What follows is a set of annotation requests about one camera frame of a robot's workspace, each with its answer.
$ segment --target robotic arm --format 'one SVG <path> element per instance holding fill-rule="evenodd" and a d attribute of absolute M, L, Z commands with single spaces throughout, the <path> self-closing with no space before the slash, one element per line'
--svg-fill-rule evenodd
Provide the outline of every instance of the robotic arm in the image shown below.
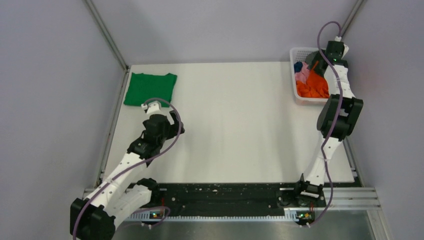
<path fill-rule="evenodd" d="M 178 122 L 176 113 L 170 112 L 174 124 L 170 124 L 161 111 L 158 101 L 141 106 L 149 116 L 143 122 L 145 130 L 133 141 L 124 154 L 121 162 L 113 172 L 103 180 L 103 183 L 85 199 L 77 198 L 70 207 L 70 233 L 73 234 L 78 215 L 87 201 L 98 195 L 84 211 L 79 222 L 76 236 L 82 240 L 110 240 L 116 228 L 133 212 L 150 202 L 152 189 L 156 186 L 153 179 L 143 178 L 137 181 L 135 177 L 146 169 L 150 162 L 141 161 L 157 156 L 166 140 L 174 138 L 181 124 L 181 134 L 185 132 L 183 123 Z M 137 182 L 132 191 L 126 193 L 128 186 Z"/>
<path fill-rule="evenodd" d="M 321 146 L 333 123 L 340 95 L 331 94 L 319 114 L 316 129 L 320 132 L 320 138 L 315 148 L 314 157 L 301 175 L 300 181 L 297 182 L 295 188 L 295 194 L 298 196 L 298 203 L 300 205 L 307 205 L 311 201 L 317 201 L 320 198 L 324 199 L 322 197 L 324 196 L 323 186 L 326 176 L 325 161 L 328 162 L 332 159 L 333 153 L 341 145 L 342 141 L 352 133 L 364 105 L 361 99 L 355 98 L 348 81 L 348 62 L 342 59 L 347 51 L 348 46 L 337 40 L 329 41 L 325 50 L 325 56 L 337 71 L 339 79 L 336 78 L 335 73 L 320 54 L 317 54 L 311 63 L 312 66 L 315 66 L 314 71 L 323 76 L 327 81 L 330 92 L 339 92 L 337 82 L 340 81 L 343 99 L 335 127 L 323 147 L 325 156 L 323 155 Z M 334 89 L 331 83 L 334 84 L 335 91 L 331 91 L 331 89 Z"/>

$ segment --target blue cloth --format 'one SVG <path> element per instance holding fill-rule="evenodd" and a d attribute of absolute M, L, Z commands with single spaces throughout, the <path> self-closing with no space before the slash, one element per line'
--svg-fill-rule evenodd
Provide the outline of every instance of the blue cloth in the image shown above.
<path fill-rule="evenodd" d="M 294 64 L 294 73 L 300 73 L 304 64 L 301 61 L 298 61 Z"/>

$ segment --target white table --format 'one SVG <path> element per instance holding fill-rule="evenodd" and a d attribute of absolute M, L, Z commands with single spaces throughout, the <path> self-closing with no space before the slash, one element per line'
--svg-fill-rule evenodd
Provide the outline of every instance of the white table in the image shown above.
<path fill-rule="evenodd" d="M 138 179 L 294 183 L 313 157 L 322 105 L 295 103 L 289 62 L 133 65 L 131 73 L 178 75 L 172 104 L 186 130 Z M 140 107 L 121 106 L 105 176 L 140 136 L 145 119 Z M 334 153 L 329 172 L 334 182 L 354 181 L 343 146 Z"/>

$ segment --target pink cloth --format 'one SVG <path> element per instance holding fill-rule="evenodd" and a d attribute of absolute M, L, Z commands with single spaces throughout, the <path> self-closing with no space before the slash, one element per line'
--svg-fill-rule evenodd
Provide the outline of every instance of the pink cloth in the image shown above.
<path fill-rule="evenodd" d="M 302 66 L 302 70 L 300 70 L 300 72 L 296 72 L 294 74 L 294 79 L 296 81 L 300 81 L 304 84 L 306 84 L 306 80 L 309 77 L 309 69 L 308 69 L 308 65 L 306 64 L 306 62 L 302 62 L 303 66 Z"/>

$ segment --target orange cloth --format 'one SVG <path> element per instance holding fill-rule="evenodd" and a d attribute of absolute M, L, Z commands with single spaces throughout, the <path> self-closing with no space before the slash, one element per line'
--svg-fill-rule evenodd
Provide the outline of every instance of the orange cloth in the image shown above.
<path fill-rule="evenodd" d="M 306 83 L 296 81 L 297 94 L 304 98 L 328 99 L 330 97 L 329 85 L 322 76 L 315 73 L 315 66 L 313 66 L 310 71 Z"/>

